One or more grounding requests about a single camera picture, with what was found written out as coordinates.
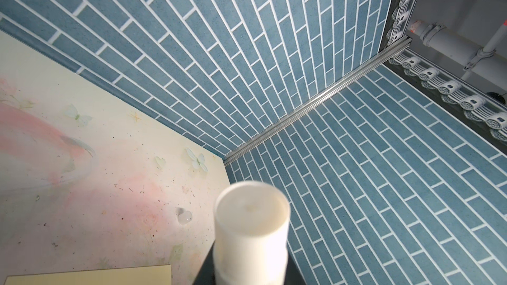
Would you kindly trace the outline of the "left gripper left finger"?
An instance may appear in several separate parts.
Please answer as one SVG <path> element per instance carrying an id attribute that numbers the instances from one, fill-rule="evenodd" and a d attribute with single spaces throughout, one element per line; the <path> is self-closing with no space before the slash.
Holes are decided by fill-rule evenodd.
<path id="1" fill-rule="evenodd" d="M 203 264 L 199 269 L 197 276 L 195 277 L 193 285 L 216 285 L 215 265 L 213 262 L 213 248 L 214 245 L 211 246 L 205 260 L 203 261 Z"/>

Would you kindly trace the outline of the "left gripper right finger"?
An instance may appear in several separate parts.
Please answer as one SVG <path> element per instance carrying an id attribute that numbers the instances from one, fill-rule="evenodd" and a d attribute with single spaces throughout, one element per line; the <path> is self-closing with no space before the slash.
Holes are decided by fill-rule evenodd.
<path id="1" fill-rule="evenodd" d="M 306 281 L 290 253 L 287 261 L 286 285 L 306 285 Z"/>

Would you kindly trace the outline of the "yellow envelope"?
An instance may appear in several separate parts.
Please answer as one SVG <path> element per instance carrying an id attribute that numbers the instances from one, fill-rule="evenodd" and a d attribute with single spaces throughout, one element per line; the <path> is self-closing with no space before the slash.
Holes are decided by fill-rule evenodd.
<path id="1" fill-rule="evenodd" d="M 5 284 L 171 284 L 170 265 L 9 276 Z"/>

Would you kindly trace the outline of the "white glue stick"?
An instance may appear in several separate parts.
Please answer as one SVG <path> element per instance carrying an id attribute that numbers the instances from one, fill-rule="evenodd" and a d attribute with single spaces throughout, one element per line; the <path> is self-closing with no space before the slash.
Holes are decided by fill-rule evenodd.
<path id="1" fill-rule="evenodd" d="M 213 263 L 217 284 L 283 284 L 289 260 L 290 205 L 276 187 L 232 184 L 214 210 Z"/>

